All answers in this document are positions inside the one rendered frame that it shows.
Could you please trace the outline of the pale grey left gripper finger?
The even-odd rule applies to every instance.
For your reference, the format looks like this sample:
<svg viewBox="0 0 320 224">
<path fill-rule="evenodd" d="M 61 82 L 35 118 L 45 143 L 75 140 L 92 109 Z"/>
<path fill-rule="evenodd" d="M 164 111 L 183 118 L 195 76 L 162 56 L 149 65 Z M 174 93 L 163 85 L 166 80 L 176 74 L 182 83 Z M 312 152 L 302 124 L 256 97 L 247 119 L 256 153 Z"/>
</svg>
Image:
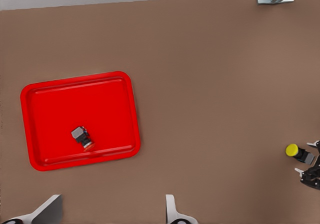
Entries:
<svg viewBox="0 0 320 224">
<path fill-rule="evenodd" d="M 61 224 L 62 200 L 61 194 L 55 194 L 32 213 L 13 217 L 1 224 Z"/>
<path fill-rule="evenodd" d="M 166 194 L 165 196 L 166 224 L 198 224 L 194 217 L 177 211 L 175 197 L 172 194 Z"/>
</svg>

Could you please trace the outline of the yellow push-button switch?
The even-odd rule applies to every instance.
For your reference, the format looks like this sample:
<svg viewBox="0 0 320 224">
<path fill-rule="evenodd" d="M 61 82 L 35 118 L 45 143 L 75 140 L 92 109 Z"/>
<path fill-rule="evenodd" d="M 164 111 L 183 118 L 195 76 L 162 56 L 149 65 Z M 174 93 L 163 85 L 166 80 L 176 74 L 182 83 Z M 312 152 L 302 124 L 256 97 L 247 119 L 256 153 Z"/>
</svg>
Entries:
<svg viewBox="0 0 320 224">
<path fill-rule="evenodd" d="M 289 144 L 285 149 L 285 153 L 287 156 L 308 165 L 312 164 L 315 157 L 312 153 L 298 147 L 296 144 Z"/>
</svg>

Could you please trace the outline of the red rectangular tray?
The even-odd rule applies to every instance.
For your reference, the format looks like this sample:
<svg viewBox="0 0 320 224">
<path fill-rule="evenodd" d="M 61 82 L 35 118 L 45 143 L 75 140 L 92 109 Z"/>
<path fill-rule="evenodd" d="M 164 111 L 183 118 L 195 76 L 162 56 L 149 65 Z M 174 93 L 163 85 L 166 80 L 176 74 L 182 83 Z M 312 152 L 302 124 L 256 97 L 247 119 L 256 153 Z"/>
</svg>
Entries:
<svg viewBox="0 0 320 224">
<path fill-rule="evenodd" d="M 122 71 L 33 83 L 20 93 L 28 156 L 38 171 L 129 158 L 140 150 L 132 81 Z M 71 131 L 83 126 L 84 152 Z"/>
</svg>

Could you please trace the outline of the red push-button switch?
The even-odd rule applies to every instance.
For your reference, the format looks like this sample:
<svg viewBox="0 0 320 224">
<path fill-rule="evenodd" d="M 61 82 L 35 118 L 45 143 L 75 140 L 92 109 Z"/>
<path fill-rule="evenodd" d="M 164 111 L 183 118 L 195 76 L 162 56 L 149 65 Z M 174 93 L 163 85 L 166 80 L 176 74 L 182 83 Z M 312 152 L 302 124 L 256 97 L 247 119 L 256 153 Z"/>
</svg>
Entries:
<svg viewBox="0 0 320 224">
<path fill-rule="evenodd" d="M 83 126 L 78 126 L 72 130 L 71 135 L 83 147 L 84 152 L 90 151 L 95 146 L 88 131 Z"/>
</svg>

